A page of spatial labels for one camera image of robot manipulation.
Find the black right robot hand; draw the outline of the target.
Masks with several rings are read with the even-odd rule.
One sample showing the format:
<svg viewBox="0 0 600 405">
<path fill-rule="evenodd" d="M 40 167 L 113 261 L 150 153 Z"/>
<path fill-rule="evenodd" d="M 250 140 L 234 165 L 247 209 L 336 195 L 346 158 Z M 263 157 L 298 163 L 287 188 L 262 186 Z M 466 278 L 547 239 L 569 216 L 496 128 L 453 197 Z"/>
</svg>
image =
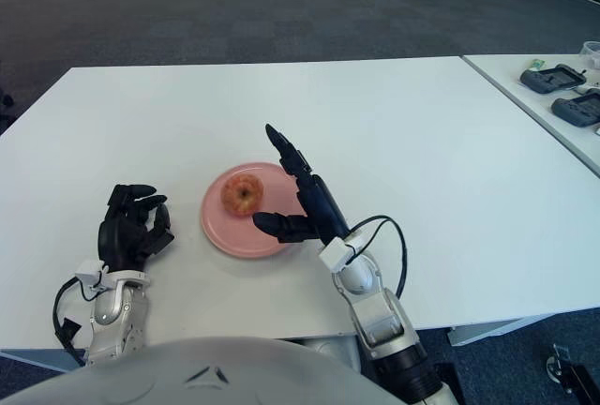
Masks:
<svg viewBox="0 0 600 405">
<path fill-rule="evenodd" d="M 312 173 L 302 153 L 281 132 L 270 124 L 265 125 L 265 131 L 279 152 L 281 167 L 295 178 L 296 197 L 305 215 L 257 212 L 252 215 L 254 226 L 276 237 L 279 243 L 319 239 L 327 245 L 336 237 L 345 239 L 351 231 L 327 185 L 319 175 Z"/>
</svg>

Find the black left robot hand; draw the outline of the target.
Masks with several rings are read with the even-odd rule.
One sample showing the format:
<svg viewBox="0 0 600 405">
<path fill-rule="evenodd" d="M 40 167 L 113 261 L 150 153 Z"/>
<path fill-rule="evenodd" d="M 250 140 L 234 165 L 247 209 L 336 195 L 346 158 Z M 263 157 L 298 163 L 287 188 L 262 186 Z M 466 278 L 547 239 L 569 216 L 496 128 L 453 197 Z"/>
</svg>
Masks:
<svg viewBox="0 0 600 405">
<path fill-rule="evenodd" d="M 142 272 L 146 261 L 174 239 L 167 197 L 147 185 L 116 185 L 97 238 L 99 258 L 108 271 Z"/>
</svg>

